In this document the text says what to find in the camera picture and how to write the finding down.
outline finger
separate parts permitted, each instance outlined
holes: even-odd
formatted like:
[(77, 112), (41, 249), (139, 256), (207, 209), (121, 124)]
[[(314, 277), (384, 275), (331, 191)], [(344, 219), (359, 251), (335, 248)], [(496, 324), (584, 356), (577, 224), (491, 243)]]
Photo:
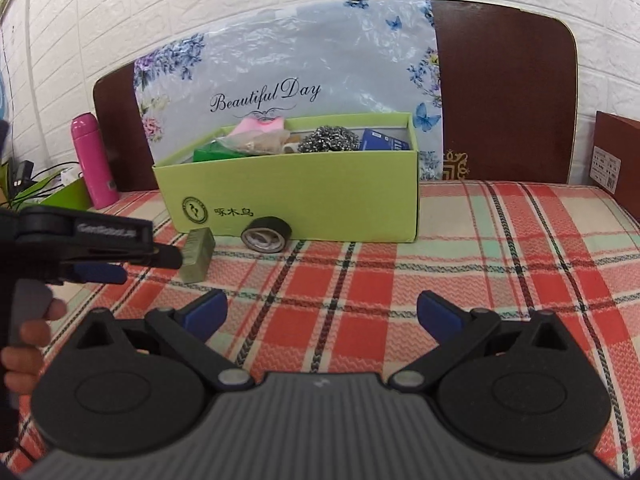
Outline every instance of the finger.
[(51, 342), (51, 329), (43, 319), (25, 321), (20, 327), (20, 338), (27, 345), (46, 346)]
[(0, 360), (7, 370), (33, 375), (39, 373), (44, 363), (40, 351), (33, 347), (3, 348), (0, 352)]
[(31, 395), (38, 383), (38, 378), (31, 374), (7, 372), (4, 374), (4, 385), (19, 395)]
[(66, 303), (62, 300), (53, 300), (47, 310), (46, 319), (56, 321), (66, 314)]

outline green cardboard box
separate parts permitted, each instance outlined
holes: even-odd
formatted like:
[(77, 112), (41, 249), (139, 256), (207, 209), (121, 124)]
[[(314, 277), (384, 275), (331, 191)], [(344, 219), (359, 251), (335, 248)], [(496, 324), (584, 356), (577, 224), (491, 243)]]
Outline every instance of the green cardboard box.
[(254, 219), (277, 216), (293, 239), (412, 242), (418, 217), (418, 152), (411, 114), (288, 119), (287, 130), (318, 126), (403, 130), (407, 151), (290, 153), (186, 162), (222, 128), (154, 166), (174, 227), (239, 236)]
[[(22, 209), (30, 205), (35, 205), (38, 202), (30, 200), (30, 196), (38, 196), (41, 189), (45, 189), (45, 186), (57, 175), (61, 173), (57, 171), (53, 175), (42, 179), (28, 189), (18, 194), (14, 199), (14, 209)], [(89, 191), (84, 183), (84, 178), (78, 178), (68, 186), (57, 190), (55, 193), (43, 198), (38, 203), (39, 205), (49, 205), (56, 207), (64, 207), (67, 209), (76, 209), (80, 211), (87, 211), (91, 206), (91, 197), (89, 197)]]

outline brown wooden board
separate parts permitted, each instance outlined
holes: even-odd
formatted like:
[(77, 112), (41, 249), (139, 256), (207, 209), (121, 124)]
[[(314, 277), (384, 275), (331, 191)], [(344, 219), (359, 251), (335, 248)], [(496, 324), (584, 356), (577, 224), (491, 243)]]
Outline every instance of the brown wooden board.
[(113, 179), (119, 191), (158, 189), (133, 88), (133, 63), (94, 85), (95, 115)]
[[(512, 7), (433, 0), (449, 178), (565, 183), (577, 103), (575, 41)], [(101, 78), (95, 109), (119, 190), (156, 189), (133, 63)]]

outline clear plastic bag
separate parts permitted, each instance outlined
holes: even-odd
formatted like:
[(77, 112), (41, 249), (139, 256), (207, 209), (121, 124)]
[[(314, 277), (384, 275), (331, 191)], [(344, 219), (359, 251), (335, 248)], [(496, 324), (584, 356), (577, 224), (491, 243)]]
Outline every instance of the clear plastic bag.
[(273, 130), (261, 132), (251, 130), (225, 137), (217, 142), (225, 148), (247, 155), (277, 155), (282, 153), (282, 147), (289, 140), (291, 133), (287, 130)]
[(322, 0), (265, 9), (217, 22), (134, 65), (156, 161), (249, 116), (398, 111), (413, 116), (420, 174), (442, 174), (440, 61), (429, 0)]

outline gray ribbed plate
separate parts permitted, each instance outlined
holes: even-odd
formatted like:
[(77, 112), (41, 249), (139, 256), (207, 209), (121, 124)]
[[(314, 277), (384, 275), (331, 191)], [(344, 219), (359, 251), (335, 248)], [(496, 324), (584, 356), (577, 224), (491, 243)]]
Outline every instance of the gray ribbed plate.
[(374, 374), (270, 374), (218, 397), (183, 439), (137, 458), (54, 451), (26, 480), (610, 480), (591, 456), (515, 463), (449, 435), (419, 396)]

